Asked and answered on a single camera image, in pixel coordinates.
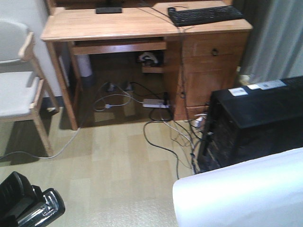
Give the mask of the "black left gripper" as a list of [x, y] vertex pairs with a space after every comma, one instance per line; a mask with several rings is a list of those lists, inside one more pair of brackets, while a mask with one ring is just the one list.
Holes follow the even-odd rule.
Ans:
[[14, 171], [0, 184], [0, 225], [17, 227], [18, 222], [43, 205], [40, 187], [31, 185]]

